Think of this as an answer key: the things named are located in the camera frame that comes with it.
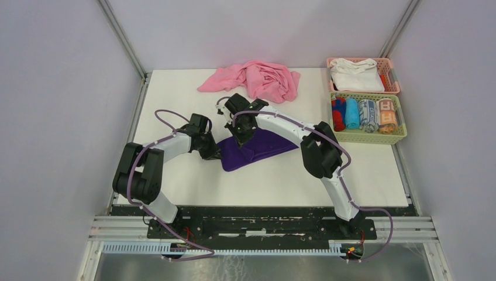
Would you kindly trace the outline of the purple cloth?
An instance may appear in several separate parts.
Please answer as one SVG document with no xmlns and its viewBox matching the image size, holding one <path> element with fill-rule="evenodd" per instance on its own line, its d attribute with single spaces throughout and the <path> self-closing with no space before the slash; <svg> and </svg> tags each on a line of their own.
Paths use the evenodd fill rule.
<svg viewBox="0 0 496 281">
<path fill-rule="evenodd" d="M 251 140 L 241 147 L 238 147 L 233 136 L 218 142 L 217 146 L 221 153 L 222 168 L 226 172 L 298 149 L 288 139 L 263 129 L 256 129 Z"/>
</svg>

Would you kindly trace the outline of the red blue patterned towel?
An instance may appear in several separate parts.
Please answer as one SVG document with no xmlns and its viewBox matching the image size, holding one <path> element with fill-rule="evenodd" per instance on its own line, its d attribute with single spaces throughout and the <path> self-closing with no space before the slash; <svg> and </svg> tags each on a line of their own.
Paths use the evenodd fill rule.
<svg viewBox="0 0 496 281">
<path fill-rule="evenodd" d="M 336 132 L 346 129 L 346 100 L 342 97 L 336 97 L 331 101 L 333 127 Z"/>
</svg>

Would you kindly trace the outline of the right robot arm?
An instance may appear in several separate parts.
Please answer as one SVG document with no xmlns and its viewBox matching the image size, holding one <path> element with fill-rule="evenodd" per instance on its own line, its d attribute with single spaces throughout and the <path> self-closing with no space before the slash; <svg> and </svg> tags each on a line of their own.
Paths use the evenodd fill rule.
<svg viewBox="0 0 496 281">
<path fill-rule="evenodd" d="M 225 128 L 232 134 L 239 148 L 262 145 L 256 132 L 265 130 L 299 147 L 306 171 L 319 179 L 332 200 L 339 234 L 352 239 L 361 232 L 356 218 L 360 212 L 343 179 L 346 164 L 342 156 L 349 154 L 341 147 L 326 122 L 317 125 L 299 121 L 281 113 L 268 102 L 256 99 L 249 102 L 239 94 L 223 97 L 215 105 L 218 114 L 226 119 Z"/>
</svg>

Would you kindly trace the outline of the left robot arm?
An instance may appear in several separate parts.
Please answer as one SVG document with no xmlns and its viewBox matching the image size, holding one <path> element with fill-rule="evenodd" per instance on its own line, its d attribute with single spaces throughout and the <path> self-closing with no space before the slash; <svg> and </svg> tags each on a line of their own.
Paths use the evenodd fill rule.
<svg viewBox="0 0 496 281">
<path fill-rule="evenodd" d="M 147 145 L 127 143 L 112 182 L 114 192 L 159 218 L 162 231 L 170 238 L 183 233 L 184 223 L 177 218 L 179 208 L 161 192 L 163 164 L 193 151 L 197 151 L 203 160 L 221 159 L 221 151 L 211 132 L 212 121 L 206 116 L 192 114 L 186 122 L 182 127 L 174 128 L 171 135 Z"/>
</svg>

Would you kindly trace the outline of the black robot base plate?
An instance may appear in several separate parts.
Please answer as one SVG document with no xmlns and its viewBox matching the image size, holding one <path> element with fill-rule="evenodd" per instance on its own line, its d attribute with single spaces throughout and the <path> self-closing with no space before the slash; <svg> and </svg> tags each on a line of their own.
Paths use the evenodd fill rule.
<svg viewBox="0 0 496 281">
<path fill-rule="evenodd" d="M 377 239 L 373 220 L 352 222 L 332 207 L 200 207 L 183 205 L 171 229 L 214 250 L 326 249 L 329 241 Z"/>
</svg>

